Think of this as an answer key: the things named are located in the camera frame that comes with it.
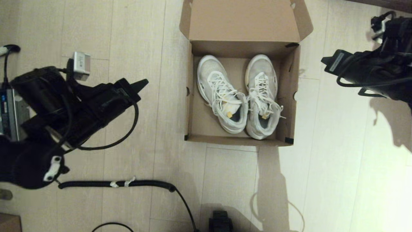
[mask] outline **floor plank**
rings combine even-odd
[[[326,37],[329,0],[305,1],[313,24],[313,32],[300,42],[299,77],[320,79],[321,63]]]
[[[19,25],[15,28],[15,43],[21,47],[21,51],[14,56],[17,64],[10,76],[34,68],[60,65],[63,12],[62,1],[21,2]],[[14,195],[11,201],[0,202],[0,211],[20,215],[23,231],[57,231],[57,187],[54,183],[38,190],[26,190],[6,183],[1,183],[0,187],[11,190]]]
[[[385,224],[399,226],[393,214],[399,215],[394,209],[398,209],[411,155],[408,105],[381,98],[372,98],[370,105],[351,232],[382,230]]]
[[[154,178],[174,184],[199,221],[206,144],[184,141],[188,41],[165,38],[157,113]],[[153,189],[151,218],[189,221],[177,194]]]
[[[85,52],[109,59],[113,0],[67,0],[64,11],[62,55]]]
[[[150,232],[192,232],[191,223],[176,221],[150,220]]]
[[[257,153],[208,148],[199,229],[207,231],[214,210],[225,210],[235,231],[249,231]]]
[[[62,57],[61,66],[64,67],[67,60],[68,58]],[[107,83],[108,75],[109,61],[92,59],[91,75],[87,81],[79,81],[79,83],[93,87],[100,83]],[[95,133],[84,146],[96,147],[104,144],[105,136],[106,129],[104,128]],[[75,150],[68,153],[65,155],[65,162],[70,168],[70,172],[60,176],[59,181],[102,180],[104,154],[104,150]],[[102,224],[102,194],[103,188],[68,188],[58,190],[58,231],[92,231],[96,226]]]
[[[64,2],[24,0],[20,10],[18,75],[45,66],[59,66]]]
[[[336,49],[369,50],[365,34],[378,7],[330,0],[325,56]],[[321,78],[304,218],[308,231],[348,231],[359,177],[368,99]]]
[[[294,145],[259,149],[252,232],[303,229],[300,213],[306,195],[318,89],[319,80],[299,79]]]
[[[140,180],[153,178],[164,8],[164,0],[114,2],[109,81],[126,78],[132,83],[147,78],[149,84],[139,93],[142,100],[134,132],[121,146],[106,150],[105,180],[129,180],[134,175]],[[133,117],[129,108],[111,122],[106,127],[106,144],[123,136]],[[151,187],[104,189],[102,221],[118,221],[135,231],[149,231],[151,195]]]
[[[21,0],[0,0],[0,46],[18,44],[18,27],[21,9]],[[7,76],[9,80],[17,75],[17,53],[9,55]],[[4,60],[0,62],[0,70],[4,69]]]

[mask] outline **black cable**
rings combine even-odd
[[[104,223],[104,224],[101,224],[100,226],[94,228],[94,230],[93,230],[92,232],[95,232],[98,228],[103,227],[103,226],[105,226],[105,225],[120,225],[120,226],[123,226],[123,227],[129,229],[130,232],[134,232],[130,227],[128,227],[128,226],[125,225],[125,224],[121,224],[121,223]]]
[[[412,77],[405,77],[405,78],[400,78],[400,79],[395,79],[395,80],[389,80],[389,81],[382,81],[379,83],[369,83],[369,84],[348,84],[348,83],[343,83],[340,80],[343,78],[343,75],[345,75],[345,73],[347,72],[347,70],[349,69],[349,67],[363,59],[364,57],[368,56],[368,54],[364,54],[361,55],[359,57],[355,57],[353,60],[350,61],[350,63],[342,70],[342,72],[338,75],[337,79],[336,79],[336,83],[342,87],[361,87],[361,88],[369,88],[369,87],[377,87],[377,86],[385,86],[385,85],[395,85],[395,84],[399,84],[399,83],[403,83],[406,81],[410,81],[412,80]]]
[[[44,79],[44,78],[42,78],[42,77],[40,77],[40,79],[41,79],[42,81],[44,81],[55,93],[59,94],[59,93],[56,91],[56,89],[53,87],[53,85],[50,84],[50,82],[49,82],[48,80],[46,80],[46,79]],[[67,126],[67,129],[66,129],[66,132],[64,133],[64,135],[60,138],[59,142],[47,153],[46,157],[47,157],[50,153],[54,152],[54,150],[56,150],[56,149],[58,149],[59,147],[61,147],[61,146],[66,142],[66,140],[67,140],[67,138],[68,138],[68,136],[69,136],[69,133],[70,133],[70,131],[72,130],[72,126],[73,126],[73,112],[72,112],[72,109],[71,109],[71,107],[70,107],[70,104],[69,104],[69,102],[68,102],[68,100],[67,100],[67,98],[66,98],[65,95],[63,95],[63,94],[59,94],[59,95],[60,95],[61,100],[63,101],[64,107],[66,108],[66,111],[67,111],[68,126]]]
[[[5,55],[5,58],[4,58],[4,78],[3,78],[3,84],[2,84],[3,89],[6,89],[6,88],[10,87],[9,79],[7,77],[7,60],[9,58],[9,55],[10,55],[11,52],[12,52],[12,50],[8,49],[7,53]]]
[[[89,139],[90,139],[90,137],[89,137],[88,139],[86,139],[85,141],[83,141],[80,145],[85,144]],[[74,147],[74,148],[71,148],[71,149],[69,149],[69,150],[66,150],[66,151],[64,152],[64,154],[67,154],[67,153],[72,152],[72,151],[74,151],[74,150],[76,150],[75,147]]]
[[[412,77],[405,77],[405,78],[400,78],[400,79],[395,79],[395,80],[389,80],[389,81],[382,81],[379,83],[371,83],[371,84],[347,84],[347,83],[342,83],[340,82],[341,75],[338,76],[336,82],[338,85],[342,87],[362,87],[362,88],[367,88],[367,87],[377,87],[377,86],[385,86],[385,85],[395,85],[399,83],[403,83],[406,81],[412,80]]]
[[[124,187],[125,181],[116,181],[115,184],[118,187]],[[194,232],[199,232],[196,229],[196,224],[193,219],[192,212],[190,211],[190,208],[183,197],[183,195],[179,192],[179,190],[176,188],[171,183],[167,183],[164,181],[159,181],[159,180],[135,180],[129,183],[129,187],[135,187],[135,186],[152,186],[152,187],[160,187],[169,190],[170,192],[176,191],[180,198],[182,199],[183,203],[186,206],[186,209],[189,213],[190,220],[192,222],[193,226],[193,231]],[[112,187],[112,182],[111,181],[68,181],[59,184],[59,189],[64,189],[67,187]]]
[[[190,220],[192,221],[192,226],[193,226],[194,232],[197,232],[197,229],[196,229],[196,225],[195,225],[195,223],[194,223],[194,219],[193,219],[192,212],[190,211],[190,208],[189,208],[189,206],[187,205],[185,198],[182,196],[182,194],[179,192],[178,189],[176,189],[176,192],[179,194],[180,198],[182,199],[183,203],[184,203],[185,206],[186,206],[187,211],[189,212],[189,216],[190,216]]]
[[[123,136],[123,138],[119,139],[118,141],[116,141],[112,144],[109,144],[109,145],[106,145],[106,146],[101,146],[101,147],[82,147],[82,146],[78,146],[77,147],[78,149],[86,150],[86,151],[92,151],[92,150],[102,150],[102,149],[107,149],[107,148],[110,148],[110,147],[114,147],[114,146],[118,145],[119,143],[123,142],[125,139],[127,139],[127,137],[129,137],[129,135],[133,132],[134,128],[136,127],[137,120],[139,118],[139,108],[137,106],[137,103],[134,102],[128,96],[127,97],[126,96],[118,96],[118,97],[115,97],[113,99],[118,99],[118,98],[126,99],[126,100],[130,101],[133,104],[133,107],[134,107],[134,121],[133,121],[133,125],[130,128],[129,132],[125,136]]]
[[[388,15],[391,15],[391,20],[394,19],[396,17],[396,12],[391,10],[386,12],[385,14],[382,15],[382,18],[385,19]]]

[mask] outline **shoe box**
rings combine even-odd
[[[185,0],[180,31],[190,41],[185,140],[226,145],[290,146],[295,135],[299,42],[313,31],[303,0]],[[275,132],[255,140],[245,131],[229,134],[197,88],[199,60],[211,54],[223,64],[230,83],[248,95],[245,71],[251,58],[267,55],[278,77],[275,100],[283,105]]]
[[[1,232],[21,232],[20,217],[0,213]]]

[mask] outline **pair of sneakers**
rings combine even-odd
[[[277,77],[267,56],[257,55],[248,65],[245,75],[248,96],[232,86],[223,65],[212,55],[200,60],[197,84],[225,131],[237,134],[246,127],[247,133],[257,140],[275,131],[283,106],[275,102]]]

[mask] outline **white tape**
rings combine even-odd
[[[136,180],[136,176],[133,176],[133,178],[131,178],[129,181],[125,181],[125,182],[124,182],[124,186],[125,186],[125,187],[128,187],[129,184],[132,183],[132,182],[135,181],[135,180]]]
[[[116,181],[112,181],[110,183],[110,186],[112,186],[113,188],[118,188],[119,186],[116,184]]]

